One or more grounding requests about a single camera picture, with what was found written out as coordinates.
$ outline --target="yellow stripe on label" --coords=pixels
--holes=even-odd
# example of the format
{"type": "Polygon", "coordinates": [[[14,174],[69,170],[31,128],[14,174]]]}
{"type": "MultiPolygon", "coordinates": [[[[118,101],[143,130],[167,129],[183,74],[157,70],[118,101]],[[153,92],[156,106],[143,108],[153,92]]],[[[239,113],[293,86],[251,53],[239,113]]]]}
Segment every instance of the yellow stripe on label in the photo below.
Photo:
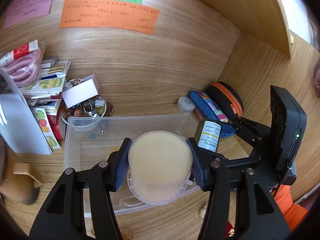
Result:
{"type": "Polygon", "coordinates": [[[214,137],[214,138],[218,139],[218,136],[216,136],[216,135],[214,135],[214,134],[212,134],[212,133],[203,132],[202,134],[207,134],[207,135],[210,135],[210,136],[212,136],[212,137],[214,137]]]}

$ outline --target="orange fabric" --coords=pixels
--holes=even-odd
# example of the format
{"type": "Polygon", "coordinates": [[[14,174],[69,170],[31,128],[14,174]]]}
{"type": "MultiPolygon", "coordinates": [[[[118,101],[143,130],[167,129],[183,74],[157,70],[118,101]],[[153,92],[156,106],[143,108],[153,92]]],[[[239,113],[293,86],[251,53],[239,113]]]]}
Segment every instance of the orange fabric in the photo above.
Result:
{"type": "Polygon", "coordinates": [[[233,103],[233,106],[235,107],[238,115],[242,116],[242,107],[235,96],[218,82],[214,82],[211,85],[219,89],[231,101],[231,103],[233,103]]]}
{"type": "Polygon", "coordinates": [[[290,186],[281,185],[275,197],[275,201],[280,208],[285,221],[291,231],[293,231],[299,223],[304,219],[308,210],[300,205],[294,204],[290,192],[290,186]]]}

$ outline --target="blue dot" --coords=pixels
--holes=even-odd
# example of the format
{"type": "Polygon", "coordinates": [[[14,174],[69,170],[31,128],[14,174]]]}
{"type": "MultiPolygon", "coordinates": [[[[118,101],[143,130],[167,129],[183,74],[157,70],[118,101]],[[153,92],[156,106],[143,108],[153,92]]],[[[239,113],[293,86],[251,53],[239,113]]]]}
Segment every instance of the blue dot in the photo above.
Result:
{"type": "Polygon", "coordinates": [[[95,133],[89,134],[89,138],[90,138],[91,140],[95,139],[96,137],[97,137],[97,135],[96,135],[95,133]]]}

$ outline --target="clear plastic box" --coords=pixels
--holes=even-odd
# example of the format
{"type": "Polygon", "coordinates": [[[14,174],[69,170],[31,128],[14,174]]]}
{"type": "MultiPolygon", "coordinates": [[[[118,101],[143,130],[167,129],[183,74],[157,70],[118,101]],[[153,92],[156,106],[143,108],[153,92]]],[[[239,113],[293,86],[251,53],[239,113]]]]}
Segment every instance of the clear plastic box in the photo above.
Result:
{"type": "MultiPolygon", "coordinates": [[[[77,118],[71,118],[64,150],[64,169],[74,168],[76,171],[91,169],[100,161],[117,151],[124,138],[132,141],[150,131],[168,131],[180,137],[193,137],[197,121],[190,113],[152,116],[102,117],[92,130],[75,130],[77,118]]],[[[83,118],[88,122],[96,122],[96,118],[83,118]]],[[[183,196],[199,189],[191,181],[183,196]]],[[[130,191],[125,178],[123,186],[115,193],[111,192],[111,200],[116,215],[142,211],[153,207],[138,200],[130,191]]],[[[89,190],[84,190],[84,215],[91,217],[89,190]]]]}

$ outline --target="wooden surface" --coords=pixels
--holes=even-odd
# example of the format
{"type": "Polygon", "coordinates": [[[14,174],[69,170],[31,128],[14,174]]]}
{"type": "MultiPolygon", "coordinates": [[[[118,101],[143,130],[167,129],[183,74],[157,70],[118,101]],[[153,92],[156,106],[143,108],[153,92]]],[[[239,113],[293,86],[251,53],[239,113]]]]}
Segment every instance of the wooden surface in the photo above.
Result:
{"type": "Polygon", "coordinates": [[[291,55],[288,23],[281,0],[203,0],[239,29],[291,55]]]}
{"type": "MultiPolygon", "coordinates": [[[[179,110],[175,105],[140,107],[139,109],[117,109],[115,115],[150,115],[150,114],[177,114],[179,110]]],[[[28,234],[39,209],[49,194],[50,190],[63,172],[63,151],[54,150],[52,155],[20,154],[20,158],[32,165],[43,176],[44,183],[35,204],[26,206],[6,198],[5,206],[9,213],[28,234]]],[[[226,157],[246,157],[246,150],[235,137],[222,138],[219,152],[226,157]]],[[[134,240],[172,240],[172,239],[197,239],[203,219],[199,218],[198,211],[208,199],[208,193],[200,190],[181,198],[169,205],[151,208],[142,212],[117,216],[121,232],[134,240]]],[[[235,195],[231,194],[230,219],[235,220],[235,195]]],[[[86,218],[87,234],[92,236],[92,221],[86,218]]]]}
{"type": "Polygon", "coordinates": [[[271,124],[270,85],[286,88],[307,113],[307,128],[296,157],[298,178],[292,186],[295,199],[320,181],[320,99],[312,80],[320,53],[300,37],[292,36],[289,60],[270,45],[242,33],[219,80],[240,95],[246,118],[271,124]]]}
{"type": "Polygon", "coordinates": [[[143,0],[161,10],[153,35],[116,28],[60,29],[64,0],[51,13],[0,30],[0,51],[34,39],[46,55],[72,61],[68,77],[96,73],[100,94],[113,105],[173,104],[221,74],[240,30],[200,0],[143,0]]]}

